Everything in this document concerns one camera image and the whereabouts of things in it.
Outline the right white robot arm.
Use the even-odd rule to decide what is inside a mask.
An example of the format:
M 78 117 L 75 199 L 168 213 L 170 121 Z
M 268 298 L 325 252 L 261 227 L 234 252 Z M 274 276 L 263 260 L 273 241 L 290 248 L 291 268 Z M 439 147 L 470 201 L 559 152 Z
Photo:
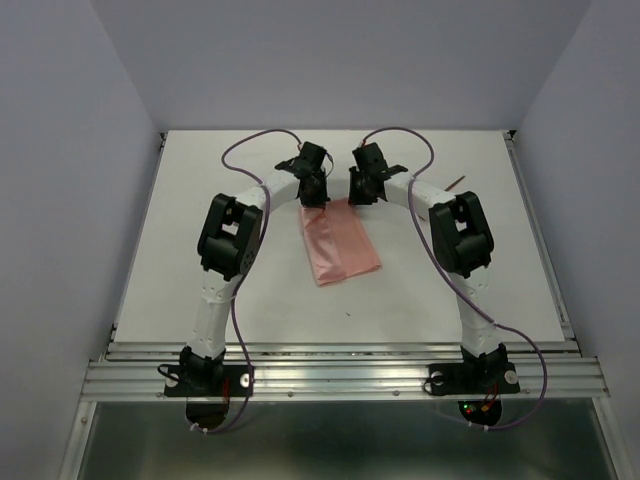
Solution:
M 383 200 L 407 208 L 416 227 L 426 221 L 431 239 L 419 236 L 456 294 L 462 361 L 429 365 L 425 391 L 434 396 L 486 392 L 503 380 L 508 357 L 495 323 L 480 314 L 494 239 L 478 196 L 455 195 L 415 179 L 405 167 L 388 165 L 375 143 L 356 148 L 353 156 L 349 202 L 364 206 Z

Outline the pink cloth napkin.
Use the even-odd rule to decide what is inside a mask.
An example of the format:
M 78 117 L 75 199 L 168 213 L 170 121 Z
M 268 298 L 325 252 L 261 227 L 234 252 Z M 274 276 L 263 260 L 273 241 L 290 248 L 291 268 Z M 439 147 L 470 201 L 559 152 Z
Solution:
M 346 198 L 324 208 L 300 208 L 302 235 L 319 287 L 374 272 L 381 260 L 356 209 Z

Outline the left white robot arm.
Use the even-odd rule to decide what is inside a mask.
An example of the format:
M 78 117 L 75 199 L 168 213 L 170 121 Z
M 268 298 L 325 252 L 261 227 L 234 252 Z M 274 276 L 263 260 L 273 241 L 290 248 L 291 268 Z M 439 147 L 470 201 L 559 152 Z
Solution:
M 269 215 L 294 201 L 320 208 L 328 202 L 323 161 L 330 158 L 323 147 L 304 142 L 295 157 L 278 163 L 254 187 L 212 199 L 197 242 L 203 282 L 195 325 L 178 363 L 158 367 L 166 397 L 252 395 L 254 368 L 247 348 L 241 347 L 243 365 L 225 360 L 227 323 L 237 323 L 238 290 L 258 256 Z

